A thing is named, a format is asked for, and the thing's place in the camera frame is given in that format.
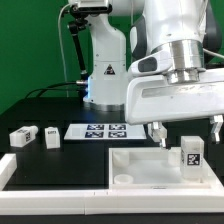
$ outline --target white box with black label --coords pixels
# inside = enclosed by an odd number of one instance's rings
[[[45,140],[47,149],[60,148],[60,135],[58,128],[45,128]]]
[[[36,139],[37,132],[38,128],[36,126],[24,126],[9,135],[10,145],[13,147],[24,147]]]
[[[204,141],[198,136],[181,137],[181,165],[180,171],[185,179],[202,177],[204,157]]]

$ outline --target black sticker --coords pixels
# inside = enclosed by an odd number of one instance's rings
[[[103,132],[95,132],[95,131],[91,131],[91,132],[86,132],[85,138],[103,138]]]
[[[111,124],[109,125],[109,130],[123,131],[123,130],[126,130],[126,125],[125,124]]]
[[[24,129],[20,129],[17,131],[17,133],[26,133],[26,132],[27,132],[27,130],[24,130]]]
[[[127,132],[125,131],[110,131],[109,138],[127,138]]]
[[[102,125],[102,124],[89,124],[88,127],[87,127],[87,130],[90,130],[90,131],[94,131],[94,130],[102,131],[102,130],[104,130],[104,125]]]
[[[181,161],[182,161],[182,163],[184,163],[184,150],[181,150]]]
[[[112,65],[109,65],[107,67],[107,70],[104,72],[104,75],[115,75],[114,69]]]
[[[49,134],[49,135],[56,134],[56,131],[48,131],[48,134]]]
[[[31,136],[30,136],[30,132],[26,133],[26,142],[30,141]]]
[[[188,166],[200,166],[200,154],[188,154],[187,165]]]

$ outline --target warning label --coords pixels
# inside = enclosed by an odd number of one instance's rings
[[[114,69],[112,65],[109,65],[107,67],[107,70],[104,72],[104,75],[115,75]]]

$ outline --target wall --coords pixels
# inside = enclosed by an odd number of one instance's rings
[[[224,1],[211,1],[224,30]],[[0,113],[29,91],[64,81],[57,18],[60,7],[66,3],[66,0],[17,0],[13,4],[8,0],[0,1]],[[76,80],[79,78],[79,67],[71,36],[66,29],[67,22],[71,20],[69,16],[63,19],[62,32],[68,79]],[[128,36],[130,18],[112,18],[110,21]],[[82,33],[80,39],[86,65],[91,72],[88,31]],[[65,93],[53,92],[46,96],[65,96]]]

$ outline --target black workbench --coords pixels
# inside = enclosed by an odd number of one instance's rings
[[[77,98],[30,98],[17,102],[0,116],[0,156],[16,153],[18,168],[5,191],[76,190],[108,188],[108,149],[110,147],[158,146],[146,140],[64,141],[71,123],[123,123],[123,112],[102,112],[84,108]],[[24,148],[10,147],[9,134],[22,126],[39,128],[36,140]],[[205,158],[223,182],[224,147],[212,145],[207,119],[165,124],[169,146],[179,146],[180,136],[197,135],[205,141]],[[58,127],[61,148],[47,150],[44,128]],[[223,214],[124,214],[95,216],[1,216],[7,223],[224,223]]]

